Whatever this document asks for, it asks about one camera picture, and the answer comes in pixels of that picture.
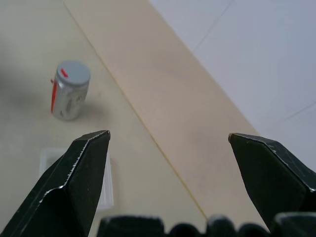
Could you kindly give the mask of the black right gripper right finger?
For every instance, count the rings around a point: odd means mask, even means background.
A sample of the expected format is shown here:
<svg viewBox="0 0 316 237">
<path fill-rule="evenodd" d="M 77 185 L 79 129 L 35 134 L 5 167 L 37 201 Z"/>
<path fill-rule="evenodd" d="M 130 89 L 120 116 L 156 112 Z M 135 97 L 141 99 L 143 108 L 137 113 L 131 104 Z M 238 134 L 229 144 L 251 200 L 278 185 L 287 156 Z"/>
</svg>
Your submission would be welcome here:
<svg viewBox="0 0 316 237">
<path fill-rule="evenodd" d="M 231 133 L 246 191 L 268 228 L 283 212 L 315 212 L 316 173 L 281 143 L 260 136 Z"/>
</svg>

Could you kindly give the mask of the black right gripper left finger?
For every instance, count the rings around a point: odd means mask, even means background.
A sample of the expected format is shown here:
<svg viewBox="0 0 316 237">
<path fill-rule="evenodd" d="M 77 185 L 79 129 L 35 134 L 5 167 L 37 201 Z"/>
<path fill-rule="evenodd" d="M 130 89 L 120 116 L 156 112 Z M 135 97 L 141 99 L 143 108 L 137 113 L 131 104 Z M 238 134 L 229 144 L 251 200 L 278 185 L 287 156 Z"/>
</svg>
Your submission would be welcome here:
<svg viewBox="0 0 316 237">
<path fill-rule="evenodd" d="M 75 139 L 39 178 L 2 237 L 86 237 L 105 173 L 108 130 Z"/>
</svg>

